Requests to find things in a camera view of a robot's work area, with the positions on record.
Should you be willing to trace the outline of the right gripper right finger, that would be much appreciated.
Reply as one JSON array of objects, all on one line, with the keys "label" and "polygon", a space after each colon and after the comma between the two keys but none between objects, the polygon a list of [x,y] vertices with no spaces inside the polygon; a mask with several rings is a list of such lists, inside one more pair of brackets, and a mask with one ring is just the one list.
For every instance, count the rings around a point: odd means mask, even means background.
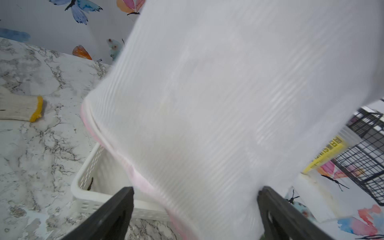
[{"label": "right gripper right finger", "polygon": [[257,197],[264,240],[331,240],[292,204],[282,198],[271,187],[263,187]]}]

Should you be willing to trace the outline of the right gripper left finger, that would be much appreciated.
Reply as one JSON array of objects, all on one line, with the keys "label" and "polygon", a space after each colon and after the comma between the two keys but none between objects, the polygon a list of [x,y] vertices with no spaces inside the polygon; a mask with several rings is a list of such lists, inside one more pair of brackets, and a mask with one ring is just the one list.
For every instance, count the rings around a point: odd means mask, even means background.
[{"label": "right gripper left finger", "polygon": [[63,240],[124,240],[134,210],[134,189],[124,187]]}]

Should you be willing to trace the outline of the white mesh laundry bag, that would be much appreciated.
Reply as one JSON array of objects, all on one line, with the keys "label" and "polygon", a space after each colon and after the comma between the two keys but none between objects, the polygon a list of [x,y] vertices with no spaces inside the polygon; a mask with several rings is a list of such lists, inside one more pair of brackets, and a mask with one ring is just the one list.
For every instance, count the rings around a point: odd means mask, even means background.
[{"label": "white mesh laundry bag", "polygon": [[383,95],[383,1],[147,1],[82,119],[185,239],[255,240],[259,190]]}]

